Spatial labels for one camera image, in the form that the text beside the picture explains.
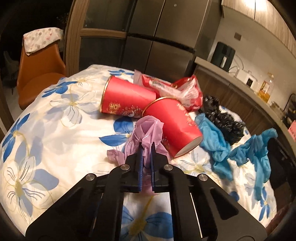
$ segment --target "red plastic package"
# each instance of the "red plastic package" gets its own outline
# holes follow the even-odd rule
[[[195,75],[184,77],[171,84],[135,70],[133,82],[153,90],[157,98],[169,96],[178,99],[188,112],[202,107],[202,91]]]

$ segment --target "crumpled black plastic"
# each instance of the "crumpled black plastic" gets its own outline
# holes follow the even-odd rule
[[[224,139],[230,145],[239,142],[244,136],[244,122],[235,121],[228,113],[221,113],[219,100],[213,96],[205,96],[203,99],[203,111],[205,116],[215,124],[222,132]]]

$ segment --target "white appliance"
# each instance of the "white appliance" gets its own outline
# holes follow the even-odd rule
[[[246,86],[251,88],[253,91],[256,90],[258,85],[258,80],[251,74],[251,71],[245,71],[243,69],[238,69],[235,77],[243,82]]]

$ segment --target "red paper cup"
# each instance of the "red paper cup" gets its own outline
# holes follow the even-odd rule
[[[181,103],[171,97],[151,102],[143,111],[143,117],[152,115],[163,122],[162,144],[173,157],[196,148],[202,141],[202,133]]]
[[[141,118],[145,107],[155,99],[153,91],[110,76],[103,90],[100,112]]]

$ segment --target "countertop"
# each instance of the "countertop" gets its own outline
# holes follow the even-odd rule
[[[296,156],[296,142],[293,140],[292,136],[288,132],[287,127],[281,121],[281,119],[277,116],[277,114],[263,101],[261,100],[249,87],[247,87],[243,82],[238,80],[237,78],[231,76],[226,71],[222,70],[221,68],[213,65],[212,63],[196,57],[195,63],[198,65],[198,69],[201,71],[206,72],[207,74],[216,77],[217,80],[223,82],[225,85],[233,85],[237,89],[239,89],[243,94],[247,95],[251,98],[255,103],[256,106],[259,107],[262,111],[265,112],[265,115],[268,115],[281,129],[283,134],[285,135],[287,141],[289,142],[291,149]]]

